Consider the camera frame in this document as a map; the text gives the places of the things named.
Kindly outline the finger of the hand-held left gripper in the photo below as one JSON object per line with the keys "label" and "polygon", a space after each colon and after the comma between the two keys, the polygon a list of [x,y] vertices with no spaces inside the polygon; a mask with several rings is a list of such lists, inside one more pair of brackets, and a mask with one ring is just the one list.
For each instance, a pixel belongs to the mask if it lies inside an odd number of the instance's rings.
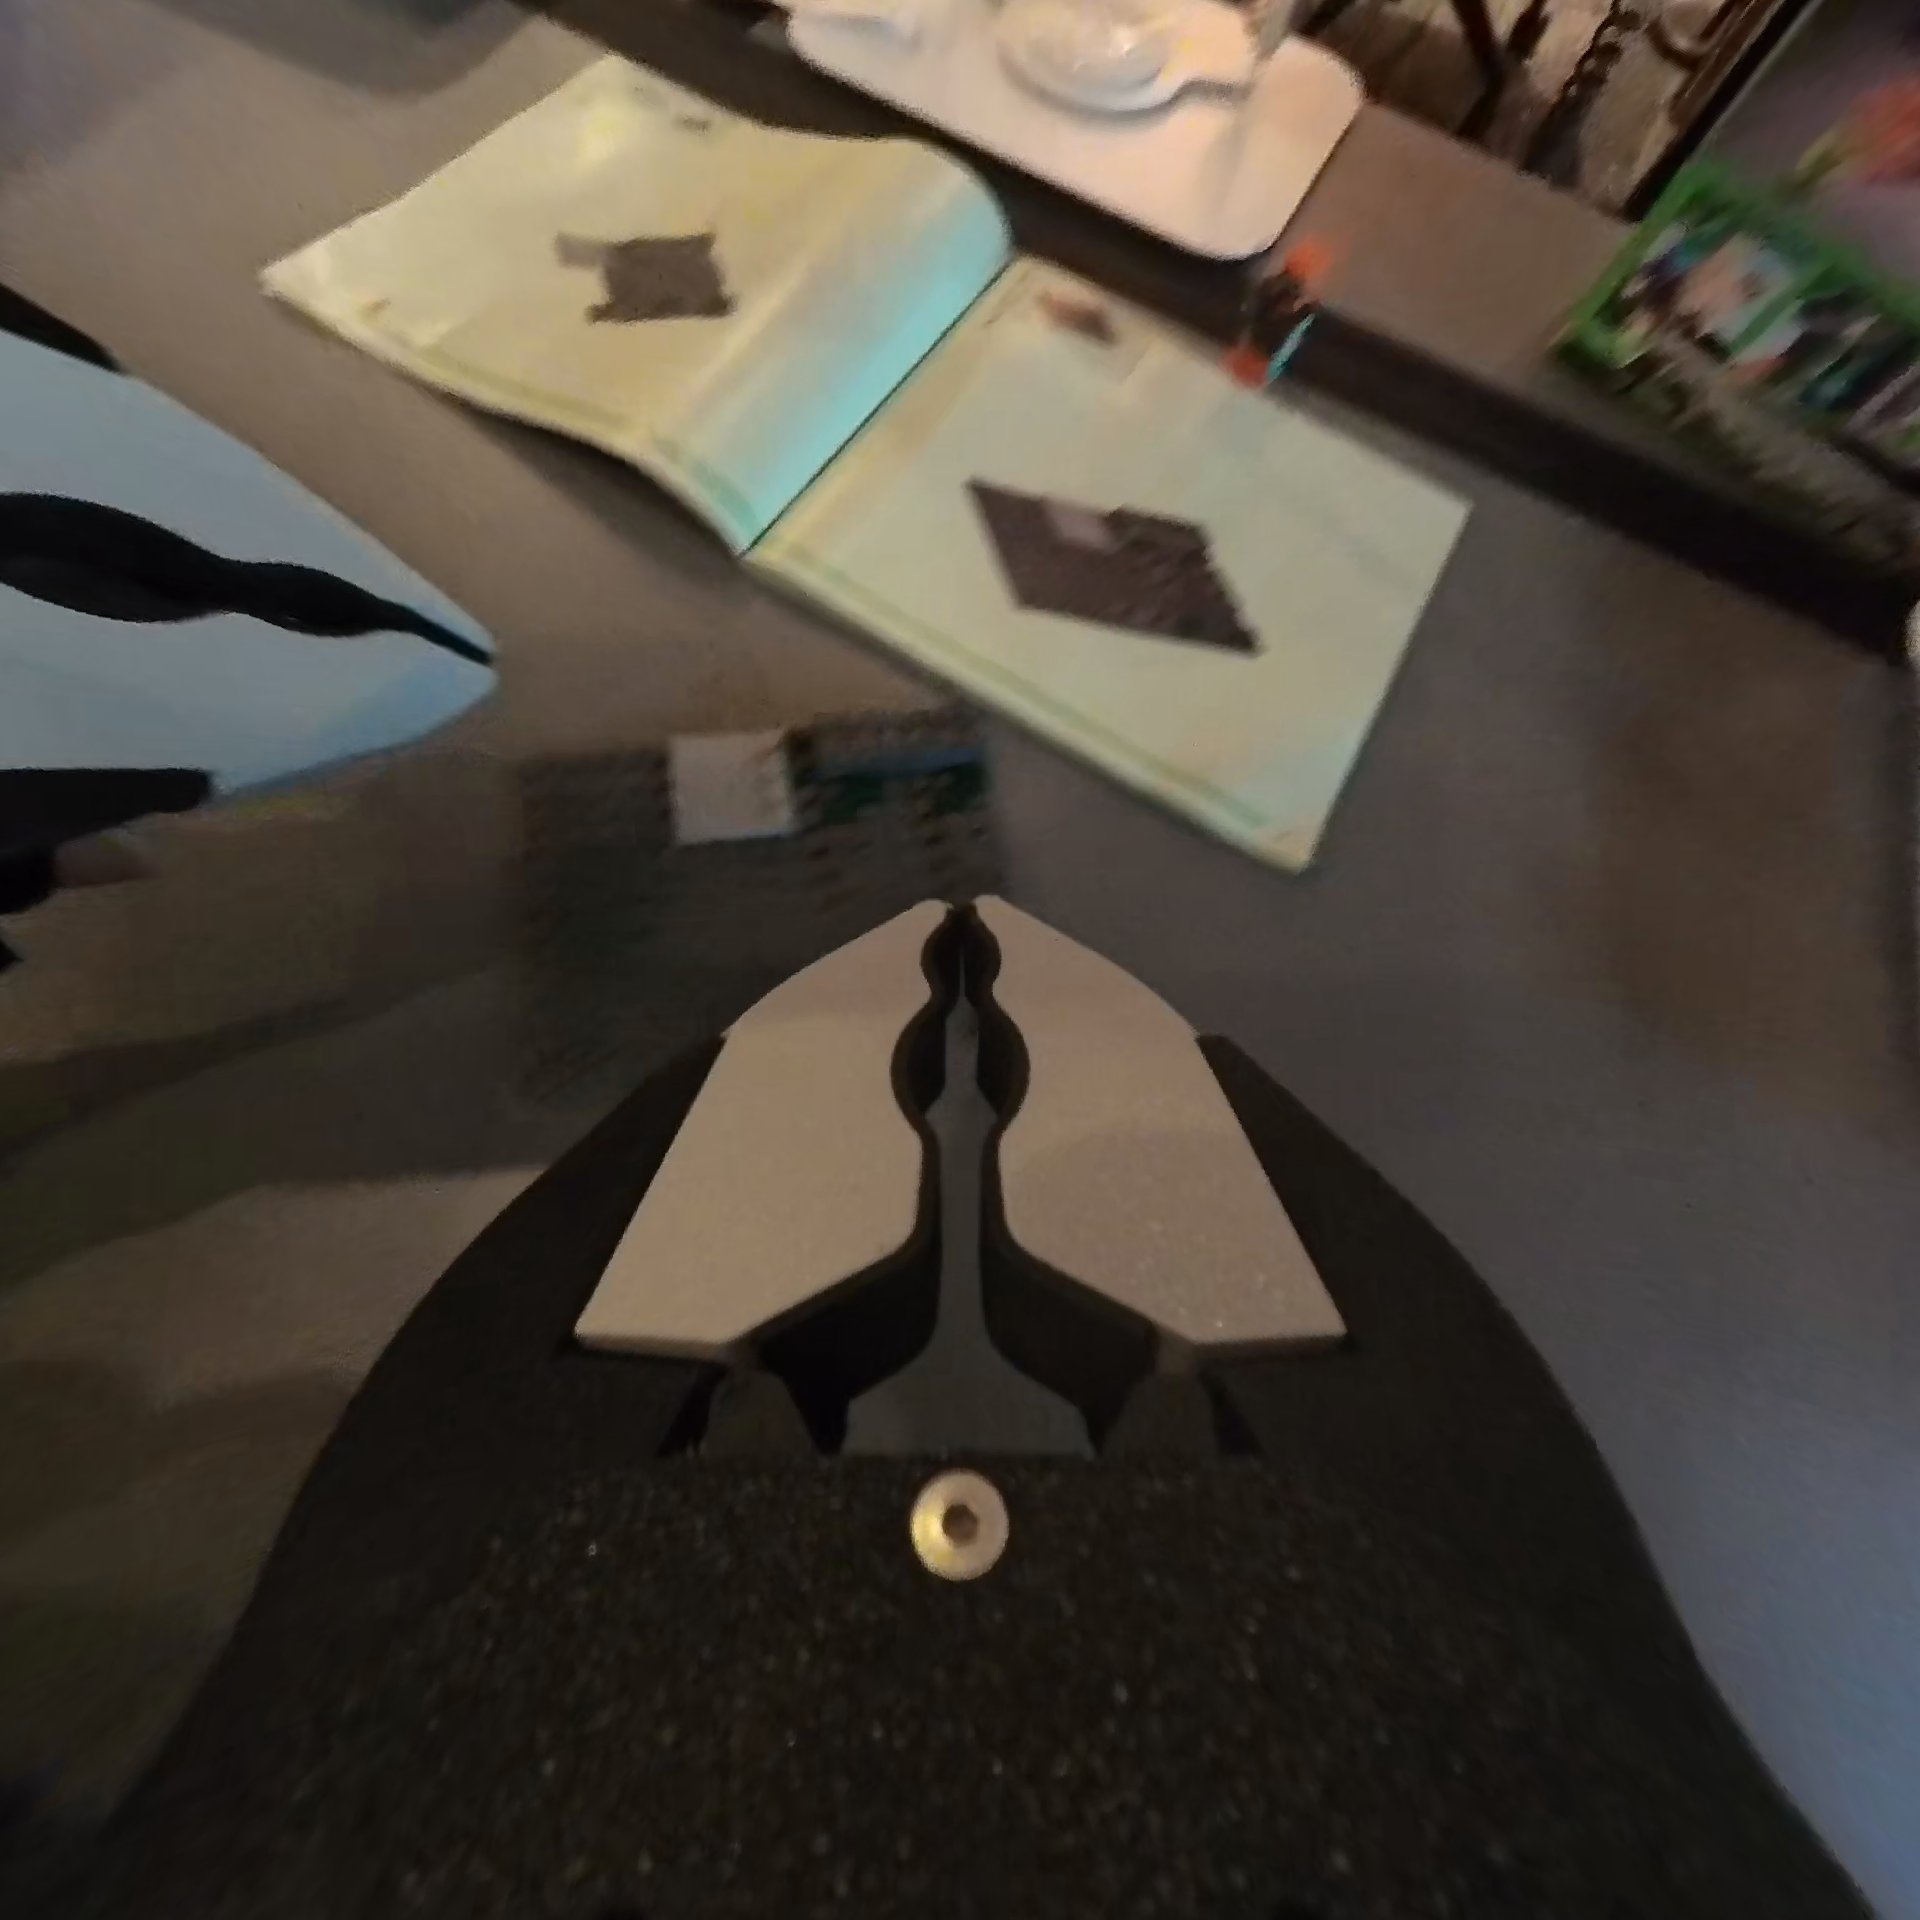
{"label": "finger of the hand-held left gripper", "polygon": [[143,624],[243,617],[313,640],[492,642],[248,445],[114,367],[4,334],[2,578]]}
{"label": "finger of the hand-held left gripper", "polygon": [[193,772],[219,795],[407,749],[481,705],[492,636],[380,546],[239,565],[347,589],[331,633],[273,623],[222,587],[133,583],[126,565],[4,557],[4,772]]}

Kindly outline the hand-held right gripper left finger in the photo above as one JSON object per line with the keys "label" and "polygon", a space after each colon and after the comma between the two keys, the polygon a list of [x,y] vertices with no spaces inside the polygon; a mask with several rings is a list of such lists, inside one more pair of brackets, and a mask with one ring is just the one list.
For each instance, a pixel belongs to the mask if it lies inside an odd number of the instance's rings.
{"label": "hand-held right gripper left finger", "polygon": [[934,1211],[946,900],[800,969],[726,1030],[582,1309],[580,1347],[724,1362],[903,1256]]}

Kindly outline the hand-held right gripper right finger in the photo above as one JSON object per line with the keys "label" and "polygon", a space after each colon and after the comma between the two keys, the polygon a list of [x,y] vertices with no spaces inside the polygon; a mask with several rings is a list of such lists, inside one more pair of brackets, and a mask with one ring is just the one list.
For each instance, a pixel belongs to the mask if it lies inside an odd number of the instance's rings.
{"label": "hand-held right gripper right finger", "polygon": [[1023,1068],[998,1146],[1014,1250],[1201,1359],[1341,1343],[1196,1028],[1025,910],[985,896],[974,916]]}

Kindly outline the grey studded baseplate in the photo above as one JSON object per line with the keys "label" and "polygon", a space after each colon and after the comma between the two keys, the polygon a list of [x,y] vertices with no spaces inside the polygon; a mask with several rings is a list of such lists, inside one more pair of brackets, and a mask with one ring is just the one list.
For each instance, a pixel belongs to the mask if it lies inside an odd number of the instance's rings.
{"label": "grey studded baseplate", "polygon": [[823,955],[922,900],[1001,884],[993,762],[963,706],[772,738],[787,822],[686,840],[669,749],[547,757],[515,781],[517,1088],[610,1104]]}

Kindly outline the instruction booklet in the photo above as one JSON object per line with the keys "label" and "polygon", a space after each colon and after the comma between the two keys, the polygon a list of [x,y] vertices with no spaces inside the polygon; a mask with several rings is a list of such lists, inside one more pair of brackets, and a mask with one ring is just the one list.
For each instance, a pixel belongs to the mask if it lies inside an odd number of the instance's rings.
{"label": "instruction booklet", "polygon": [[1299,872],[1470,507],[1015,253],[900,139],[604,58],[259,276],[656,482],[787,599]]}

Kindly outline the orange and blue brick piece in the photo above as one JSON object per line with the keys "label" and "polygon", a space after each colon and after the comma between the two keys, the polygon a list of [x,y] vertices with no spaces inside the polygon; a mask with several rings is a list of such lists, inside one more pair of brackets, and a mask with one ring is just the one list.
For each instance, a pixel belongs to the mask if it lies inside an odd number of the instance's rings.
{"label": "orange and blue brick piece", "polygon": [[1249,280],[1238,331],[1221,356],[1227,376],[1264,393],[1279,383],[1320,310],[1330,248],[1303,238],[1268,261]]}

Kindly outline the grey desk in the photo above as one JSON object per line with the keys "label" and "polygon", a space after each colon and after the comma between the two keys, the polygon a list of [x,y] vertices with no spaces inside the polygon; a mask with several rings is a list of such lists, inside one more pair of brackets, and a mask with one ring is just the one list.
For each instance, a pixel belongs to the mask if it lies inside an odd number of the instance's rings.
{"label": "grey desk", "polygon": [[[4,1774],[106,1801],[527,1100],[542,757],[924,705],[662,496],[257,290],[582,68],[513,6],[4,4],[4,278],[450,592],[499,690],[146,840],[4,986]],[[1914,738],[1901,674],[1474,503],[1307,876],[1001,734],[1014,900],[1229,1034],[1476,1262],[1705,1661],[1859,1857],[1915,1792]]]}

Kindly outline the white flat brick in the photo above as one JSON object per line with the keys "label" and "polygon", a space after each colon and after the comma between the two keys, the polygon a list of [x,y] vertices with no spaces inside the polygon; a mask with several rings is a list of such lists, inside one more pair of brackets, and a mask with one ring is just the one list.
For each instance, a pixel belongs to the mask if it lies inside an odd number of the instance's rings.
{"label": "white flat brick", "polygon": [[681,851],[787,840],[802,829],[781,731],[673,734],[665,784],[671,842]]}

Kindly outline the clear round dome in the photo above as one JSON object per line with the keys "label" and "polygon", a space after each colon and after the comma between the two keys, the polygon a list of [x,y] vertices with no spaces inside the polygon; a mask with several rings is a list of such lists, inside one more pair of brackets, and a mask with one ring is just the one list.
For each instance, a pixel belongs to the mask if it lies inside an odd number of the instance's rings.
{"label": "clear round dome", "polygon": [[1261,55],[1245,17],[1214,3],[1005,3],[993,45],[1008,75],[1078,112],[1157,112],[1192,88],[1254,84]]}

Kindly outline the green building toy box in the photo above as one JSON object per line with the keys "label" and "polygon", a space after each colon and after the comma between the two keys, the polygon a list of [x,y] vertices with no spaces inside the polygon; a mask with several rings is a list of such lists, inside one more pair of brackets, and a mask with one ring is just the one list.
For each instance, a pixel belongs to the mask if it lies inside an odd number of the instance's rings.
{"label": "green building toy box", "polygon": [[1870,565],[1915,571],[1917,6],[1809,4],[1556,348]]}

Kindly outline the white tray with clear dish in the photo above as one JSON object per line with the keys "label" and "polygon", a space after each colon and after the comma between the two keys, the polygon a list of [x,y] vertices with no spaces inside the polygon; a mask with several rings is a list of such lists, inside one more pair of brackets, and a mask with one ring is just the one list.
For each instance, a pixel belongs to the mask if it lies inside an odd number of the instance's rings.
{"label": "white tray with clear dish", "polygon": [[813,72],[975,155],[1049,185],[1190,257],[1265,253],[1362,108],[1353,68],[1291,28],[1291,4],[1258,38],[1245,93],[1192,88],[1132,114],[1057,106],[996,53],[998,3],[781,4],[784,41]]}

